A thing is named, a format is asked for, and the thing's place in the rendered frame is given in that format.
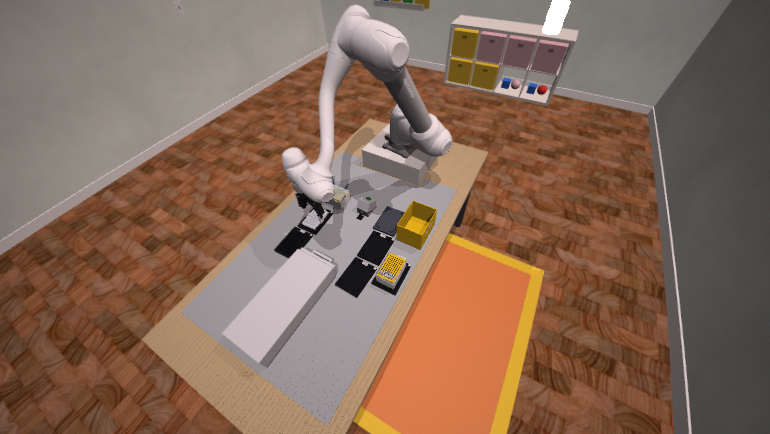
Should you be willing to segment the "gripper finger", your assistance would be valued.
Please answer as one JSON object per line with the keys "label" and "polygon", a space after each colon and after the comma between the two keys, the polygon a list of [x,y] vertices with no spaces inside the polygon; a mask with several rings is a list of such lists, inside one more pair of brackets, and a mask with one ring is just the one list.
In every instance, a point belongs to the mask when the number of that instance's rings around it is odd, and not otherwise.
{"label": "gripper finger", "polygon": [[305,215],[307,217],[310,214],[308,206],[307,206],[307,202],[305,202],[305,199],[300,198],[297,193],[295,195],[297,197],[299,207],[303,208],[304,213],[305,213]]}
{"label": "gripper finger", "polygon": [[[323,209],[323,207],[322,207],[321,203],[317,203],[317,202],[314,202],[314,201],[311,203],[311,202],[309,201],[309,199],[307,199],[306,201],[309,203],[309,205],[310,205],[310,206],[312,206],[312,207],[313,207],[313,209],[315,210],[315,212],[318,214],[317,216],[318,216],[318,218],[319,218],[319,221],[320,221],[320,223],[322,223],[322,222],[324,221],[324,217],[323,217],[323,214],[325,213],[325,211],[324,211],[324,209]],[[318,211],[319,211],[319,212],[318,212]],[[320,213],[320,214],[319,214],[319,213]]]}

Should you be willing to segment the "black multi-well assay plate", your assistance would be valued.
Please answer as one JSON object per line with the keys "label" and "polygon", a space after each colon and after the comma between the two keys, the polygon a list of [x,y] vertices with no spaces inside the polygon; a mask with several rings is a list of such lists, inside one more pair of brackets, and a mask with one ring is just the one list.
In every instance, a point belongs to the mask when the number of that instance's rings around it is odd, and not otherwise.
{"label": "black multi-well assay plate", "polygon": [[[295,232],[294,232],[295,231]],[[294,234],[295,233],[295,234]],[[299,234],[298,234],[299,233]],[[298,235],[297,235],[298,234]],[[302,236],[303,235],[303,236]],[[297,250],[297,248],[302,244],[302,242],[306,239],[308,235],[304,234],[296,229],[294,229],[288,237],[280,244],[278,247],[279,249],[289,253],[293,254]],[[287,241],[286,241],[287,240]],[[291,242],[292,241],[292,242]],[[296,242],[295,242],[296,241]],[[294,243],[295,242],[295,243]],[[298,243],[299,242],[299,243]],[[292,250],[293,249],[293,250]]]}

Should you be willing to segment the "grey bench mat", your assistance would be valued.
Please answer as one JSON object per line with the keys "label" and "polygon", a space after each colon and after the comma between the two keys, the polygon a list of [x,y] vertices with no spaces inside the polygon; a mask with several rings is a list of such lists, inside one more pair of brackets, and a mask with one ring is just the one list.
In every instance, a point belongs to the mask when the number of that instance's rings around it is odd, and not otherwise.
{"label": "grey bench mat", "polygon": [[[181,313],[236,357],[328,426],[399,298],[457,190],[424,180],[420,187],[359,166],[363,158],[342,152],[333,162],[334,184],[351,200],[304,246],[331,258],[338,273],[273,361],[265,367],[222,333],[289,259],[274,249],[305,213],[295,198]],[[358,199],[376,200],[369,217],[357,219]],[[412,201],[437,209],[421,250],[373,229],[387,206],[406,212]],[[299,228],[301,229],[301,228]],[[373,231],[394,239],[380,265],[357,256]],[[396,295],[373,284],[389,253],[411,267]],[[356,298],[335,285],[357,257],[377,268]]]}

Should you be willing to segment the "yellow open-top bin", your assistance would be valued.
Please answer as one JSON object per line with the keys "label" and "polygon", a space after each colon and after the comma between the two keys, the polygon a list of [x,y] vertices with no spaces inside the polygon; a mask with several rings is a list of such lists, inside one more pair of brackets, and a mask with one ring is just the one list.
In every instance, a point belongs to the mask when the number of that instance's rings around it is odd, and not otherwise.
{"label": "yellow open-top bin", "polygon": [[422,248],[433,226],[437,209],[412,201],[397,224],[397,240]]}

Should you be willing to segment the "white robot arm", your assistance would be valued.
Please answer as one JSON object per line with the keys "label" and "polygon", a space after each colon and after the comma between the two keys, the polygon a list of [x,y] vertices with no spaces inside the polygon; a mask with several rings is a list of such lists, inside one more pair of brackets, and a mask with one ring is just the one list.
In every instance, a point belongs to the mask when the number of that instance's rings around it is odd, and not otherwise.
{"label": "white robot arm", "polygon": [[310,164],[299,148],[289,148],[282,153],[283,168],[295,192],[317,203],[327,203],[335,195],[331,172],[335,148],[334,102],[355,59],[385,84],[397,103],[390,117],[390,135],[384,136],[389,142],[383,144],[383,149],[403,158],[408,158],[416,149],[435,157],[450,150],[449,131],[428,113],[405,67],[409,55],[409,44],[396,28],[372,20],[359,5],[350,6],[344,12],[331,38],[320,86],[319,157]]}

